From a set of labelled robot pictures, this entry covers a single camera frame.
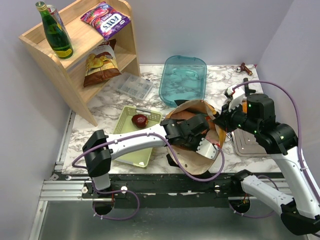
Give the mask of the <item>orange tote bag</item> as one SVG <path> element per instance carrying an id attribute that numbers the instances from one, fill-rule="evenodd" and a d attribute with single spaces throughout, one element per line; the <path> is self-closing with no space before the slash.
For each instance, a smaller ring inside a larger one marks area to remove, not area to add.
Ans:
<path id="1" fill-rule="evenodd" d="M 222 147 L 226 140 L 226 132 L 212 122 L 217 113 L 218 112 L 215 110 L 215 108 L 208 102 L 205 100 L 196 99 L 187 100 L 179 104 L 179 106 L 169 112 L 165 118 L 174 120 L 189 120 L 191 117 L 194 117 L 197 114 L 204 114 L 204 117 L 209 124 L 209 131 L 202 132 L 205 134 L 204 138 L 210 143 L 218 144 L 220 147 Z M 204 174 L 211 168 L 218 158 L 216 155 L 210 159 L 181 146 L 173 146 L 172 148 L 182 167 L 189 174 L 194 176 Z"/>

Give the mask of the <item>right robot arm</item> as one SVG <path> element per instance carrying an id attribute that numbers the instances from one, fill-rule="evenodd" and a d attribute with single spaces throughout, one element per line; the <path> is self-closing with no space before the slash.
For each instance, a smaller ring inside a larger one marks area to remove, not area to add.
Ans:
<path id="1" fill-rule="evenodd" d="M 241 196 L 248 193 L 269 206 L 294 235 L 316 234 L 320 231 L 320 189 L 313 178 L 299 138 L 292 127 L 276 121 L 274 101 L 267 95 L 249 95 L 247 112 L 242 110 L 244 94 L 227 94 L 228 102 L 216 115 L 214 123 L 226 132 L 241 129 L 253 134 L 256 142 L 281 170 L 291 195 L 262 182 L 248 170 L 242 170 L 230 183 L 230 191 Z"/>

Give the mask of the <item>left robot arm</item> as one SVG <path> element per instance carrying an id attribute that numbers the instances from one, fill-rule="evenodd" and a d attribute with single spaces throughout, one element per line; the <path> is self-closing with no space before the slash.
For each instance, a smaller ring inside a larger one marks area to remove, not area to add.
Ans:
<path id="1" fill-rule="evenodd" d="M 132 152 L 178 146 L 215 160 L 219 151 L 205 138 L 208 131 L 209 124 L 200 114 L 188 120 L 168 118 L 151 127 L 122 134 L 95 131 L 82 148 L 88 175 L 94 183 L 93 191 L 101 198 L 107 197 L 111 191 L 111 161 Z"/>

